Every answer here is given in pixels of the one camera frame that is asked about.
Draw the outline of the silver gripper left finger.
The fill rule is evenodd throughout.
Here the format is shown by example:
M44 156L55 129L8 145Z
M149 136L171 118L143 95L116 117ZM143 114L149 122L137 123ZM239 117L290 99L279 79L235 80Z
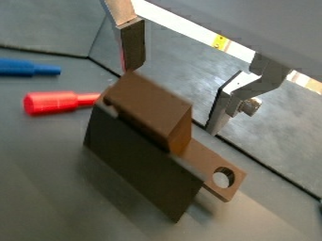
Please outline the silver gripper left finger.
M144 20L137 16L131 0L99 0L115 26L120 65L136 70L145 61Z

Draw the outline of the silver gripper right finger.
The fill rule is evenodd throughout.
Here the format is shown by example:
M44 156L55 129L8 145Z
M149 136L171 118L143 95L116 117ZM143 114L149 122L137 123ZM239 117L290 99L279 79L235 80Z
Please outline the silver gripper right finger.
M238 71L218 89L204 130L215 136L239 113L252 116L262 101L258 96L280 87L291 68L256 53L248 73Z

